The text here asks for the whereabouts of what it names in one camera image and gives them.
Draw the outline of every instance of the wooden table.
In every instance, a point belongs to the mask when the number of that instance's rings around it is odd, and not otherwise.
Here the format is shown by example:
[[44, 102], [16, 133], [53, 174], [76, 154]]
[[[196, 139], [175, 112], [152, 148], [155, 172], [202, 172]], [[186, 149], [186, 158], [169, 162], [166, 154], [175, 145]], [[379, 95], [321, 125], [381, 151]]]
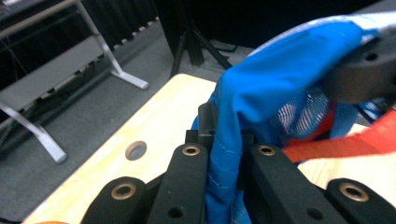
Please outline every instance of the wooden table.
[[[79, 223], [88, 206], [109, 181], [137, 177], [149, 182], [165, 172], [174, 149], [184, 143], [185, 131], [206, 102], [215, 83], [177, 75], [114, 133], [81, 167], [57, 188], [24, 223], [62, 221]], [[137, 161], [125, 150], [136, 141], [148, 145]], [[325, 187], [329, 179], [348, 176], [369, 185], [395, 204], [396, 154], [350, 160], [317, 160], [301, 166], [314, 183]]]

